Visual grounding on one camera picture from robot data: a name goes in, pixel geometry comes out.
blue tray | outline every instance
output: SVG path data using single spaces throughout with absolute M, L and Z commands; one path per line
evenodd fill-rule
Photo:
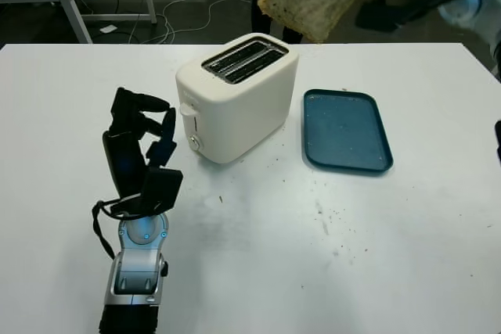
M 305 154 L 321 167 L 382 173 L 393 165 L 374 99 L 362 93 L 305 93 Z

gray floor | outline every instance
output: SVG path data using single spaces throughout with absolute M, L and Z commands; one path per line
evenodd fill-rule
M 83 0 L 95 13 L 112 13 L 116 0 Z M 174 0 L 154 0 L 157 13 Z M 365 0 L 358 0 L 344 15 L 331 33 L 328 43 L 367 43 L 367 42 L 462 42 L 489 69 L 494 62 L 488 46 L 476 35 L 446 24 L 437 12 L 417 20 L 392 34 L 364 31 L 354 25 L 355 15 Z M 387 0 L 398 4 L 406 0 Z M 142 0 L 120 0 L 120 12 L 136 13 L 146 11 Z M 208 7 L 213 1 L 197 0 L 180 2 L 166 10 L 169 22 L 175 30 L 202 27 L 208 20 Z M 82 13 L 89 13 L 83 2 L 78 1 Z M 109 23 L 88 23 L 91 36 L 96 43 L 127 43 L 134 22 L 115 23 L 118 32 L 102 35 L 99 28 Z M 251 31 L 250 5 L 246 2 L 227 1 L 212 7 L 211 23 L 201 31 L 176 34 L 178 44 L 222 43 Z M 140 42 L 164 33 L 163 20 L 158 25 L 139 22 L 135 36 Z M 272 33 L 280 36 L 280 26 L 274 25 Z M 0 45 L 4 43 L 77 43 L 64 11 L 50 4 L 10 5 L 0 10 Z

black pants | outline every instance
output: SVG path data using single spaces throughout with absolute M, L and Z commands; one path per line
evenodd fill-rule
M 269 34 L 270 27 L 272 26 L 272 19 L 269 16 L 263 15 L 262 11 L 258 7 L 258 0 L 252 0 L 252 6 L 250 8 L 251 21 L 252 21 L 252 31 L 258 33 Z M 303 38 L 302 34 L 299 34 L 288 27 L 283 28 L 282 39 L 286 43 L 301 43 Z

white toaster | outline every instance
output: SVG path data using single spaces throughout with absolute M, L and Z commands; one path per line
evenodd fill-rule
M 228 163 L 287 118 L 299 55 L 266 34 L 247 34 L 176 74 L 186 137 L 216 163 Z

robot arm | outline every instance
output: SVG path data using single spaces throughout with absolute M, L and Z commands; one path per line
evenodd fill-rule
M 165 112 L 162 124 L 142 111 Z M 95 233 L 114 260 L 99 331 L 153 333 L 163 277 L 168 274 L 167 261 L 160 252 L 168 235 L 164 212 L 174 206 L 182 181 L 181 171 L 161 168 L 176 147 L 172 141 L 175 110 L 161 99 L 119 88 L 111 113 L 113 123 L 103 134 L 103 144 L 120 199 L 99 201 L 92 209 Z M 146 132 L 160 137 L 146 153 L 148 164 L 139 147 Z M 116 256 L 101 232 L 100 211 L 120 220 L 121 251 Z

